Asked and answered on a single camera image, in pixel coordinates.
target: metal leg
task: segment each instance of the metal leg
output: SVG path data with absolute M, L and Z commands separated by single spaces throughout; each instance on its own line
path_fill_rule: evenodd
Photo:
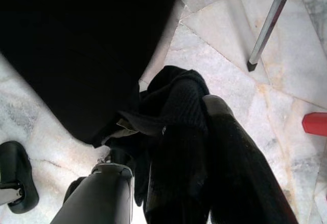
M 282 9 L 287 0 L 274 0 L 271 8 L 269 10 L 268 16 L 264 23 L 264 26 L 261 29 L 260 35 L 255 43 L 254 49 L 252 51 L 251 57 L 247 62 L 248 70 L 254 71 L 259 58 L 261 57 L 262 51 L 264 50 L 266 43 L 269 39 L 269 36 L 274 29 L 274 26 L 278 20 L 279 15 L 282 12 Z

